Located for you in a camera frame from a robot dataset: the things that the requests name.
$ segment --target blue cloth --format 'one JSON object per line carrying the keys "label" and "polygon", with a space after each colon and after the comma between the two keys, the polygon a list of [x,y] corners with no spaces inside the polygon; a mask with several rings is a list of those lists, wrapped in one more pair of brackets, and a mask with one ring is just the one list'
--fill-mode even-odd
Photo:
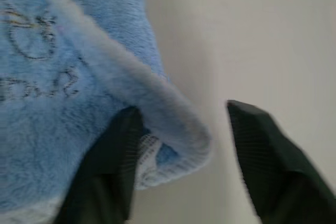
{"label": "blue cloth", "polygon": [[164,74],[143,0],[1,0],[1,19],[1,212],[64,194],[128,105],[151,135],[138,188],[205,163],[208,131]]}

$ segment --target blue fabric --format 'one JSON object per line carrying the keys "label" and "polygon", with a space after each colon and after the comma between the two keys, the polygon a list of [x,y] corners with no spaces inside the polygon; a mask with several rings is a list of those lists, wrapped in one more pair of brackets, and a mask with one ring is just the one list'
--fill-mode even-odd
{"label": "blue fabric", "polygon": [[[89,31],[67,19],[73,10],[53,1],[1,0],[0,210],[64,193],[85,151],[129,104],[140,107],[147,127],[164,142],[147,185],[202,166],[209,152],[207,130],[166,83],[144,1],[73,0],[109,38],[150,66],[146,75],[132,60],[130,73],[125,71],[117,56],[131,56],[112,40],[101,45],[98,38],[91,45],[84,38]],[[107,40],[104,33],[101,38]],[[109,47],[116,59],[103,55]]]}

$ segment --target white background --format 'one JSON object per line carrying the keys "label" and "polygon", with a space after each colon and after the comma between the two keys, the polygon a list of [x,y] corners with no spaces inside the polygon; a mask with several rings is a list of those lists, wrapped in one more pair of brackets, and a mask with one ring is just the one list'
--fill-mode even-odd
{"label": "white background", "polygon": [[225,101],[272,113],[336,189],[336,0],[146,0],[166,72],[215,142],[212,162],[137,192],[133,224],[255,224]]}

